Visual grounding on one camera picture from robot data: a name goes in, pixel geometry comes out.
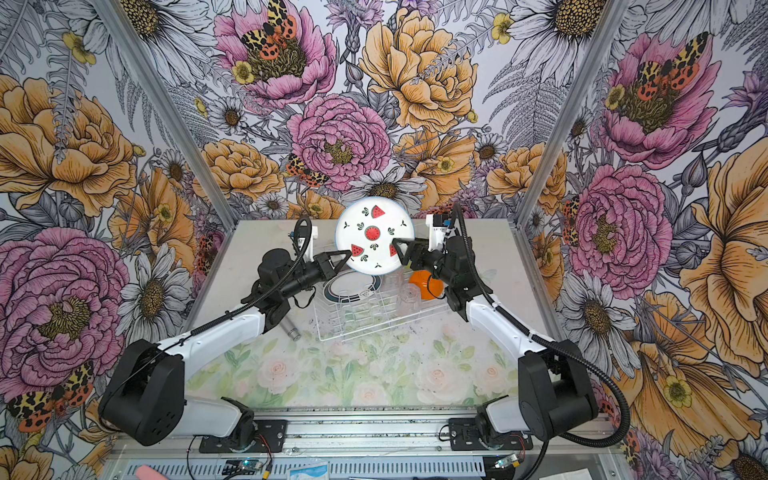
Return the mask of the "watermelon pattern plate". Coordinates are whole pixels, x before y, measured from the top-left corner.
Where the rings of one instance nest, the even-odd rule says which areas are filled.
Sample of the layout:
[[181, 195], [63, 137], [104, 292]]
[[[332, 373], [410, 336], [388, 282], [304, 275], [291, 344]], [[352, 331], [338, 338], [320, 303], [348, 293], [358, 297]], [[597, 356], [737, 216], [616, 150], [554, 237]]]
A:
[[384, 197], [366, 197], [348, 206], [338, 218], [334, 235], [336, 248], [351, 252], [347, 266], [374, 276], [398, 270], [402, 264], [394, 241], [414, 238], [408, 211]]

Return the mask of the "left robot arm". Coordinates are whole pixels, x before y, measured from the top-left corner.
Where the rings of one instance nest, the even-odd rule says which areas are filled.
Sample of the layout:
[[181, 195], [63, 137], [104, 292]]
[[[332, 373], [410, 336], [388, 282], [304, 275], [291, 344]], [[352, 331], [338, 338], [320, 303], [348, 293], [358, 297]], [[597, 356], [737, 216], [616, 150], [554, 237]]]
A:
[[241, 306], [161, 342], [131, 343], [101, 398], [100, 419], [144, 446], [168, 436], [200, 436], [235, 451], [249, 448], [257, 437], [253, 410], [230, 398], [194, 398], [187, 381], [218, 356], [277, 327], [292, 298], [336, 277], [351, 256], [349, 250], [322, 252], [307, 262], [282, 248], [268, 251]]

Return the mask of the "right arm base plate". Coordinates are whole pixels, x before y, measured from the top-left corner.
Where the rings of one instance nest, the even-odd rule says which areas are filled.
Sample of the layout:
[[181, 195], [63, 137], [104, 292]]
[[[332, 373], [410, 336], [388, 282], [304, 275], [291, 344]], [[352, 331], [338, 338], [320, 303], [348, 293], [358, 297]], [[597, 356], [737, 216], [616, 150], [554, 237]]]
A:
[[532, 437], [526, 432], [498, 433], [478, 418], [451, 418], [448, 440], [452, 451], [528, 451], [533, 448]]

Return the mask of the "green rimmed white plate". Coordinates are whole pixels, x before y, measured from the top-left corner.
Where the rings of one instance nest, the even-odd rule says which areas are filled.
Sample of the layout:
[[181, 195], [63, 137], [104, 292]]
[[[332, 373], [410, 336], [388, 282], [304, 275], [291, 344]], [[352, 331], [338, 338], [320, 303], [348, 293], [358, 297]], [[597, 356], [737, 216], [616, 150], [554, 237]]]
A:
[[323, 295], [332, 303], [355, 303], [373, 295], [381, 285], [381, 277], [351, 270], [327, 282], [323, 287]]

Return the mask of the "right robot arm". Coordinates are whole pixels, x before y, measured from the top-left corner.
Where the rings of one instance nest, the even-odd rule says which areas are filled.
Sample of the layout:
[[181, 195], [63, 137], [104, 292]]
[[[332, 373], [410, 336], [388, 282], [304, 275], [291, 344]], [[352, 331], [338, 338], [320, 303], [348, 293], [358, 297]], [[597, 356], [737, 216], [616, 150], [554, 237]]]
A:
[[431, 250], [425, 239], [395, 239], [391, 250], [402, 265], [442, 281], [450, 309], [517, 362], [517, 396], [478, 408], [476, 424], [483, 441], [529, 432], [541, 441], [561, 437], [593, 448], [606, 445], [571, 432], [598, 416], [584, 359], [572, 343], [539, 336], [503, 306], [480, 278], [469, 238], [451, 237], [438, 250]]

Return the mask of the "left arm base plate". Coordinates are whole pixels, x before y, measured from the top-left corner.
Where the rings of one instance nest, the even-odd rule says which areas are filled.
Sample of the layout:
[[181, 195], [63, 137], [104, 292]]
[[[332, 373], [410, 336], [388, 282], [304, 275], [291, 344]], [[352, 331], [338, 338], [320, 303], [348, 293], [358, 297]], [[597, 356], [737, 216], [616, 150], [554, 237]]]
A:
[[286, 439], [286, 420], [245, 420], [226, 437], [203, 436], [202, 454], [280, 453]]

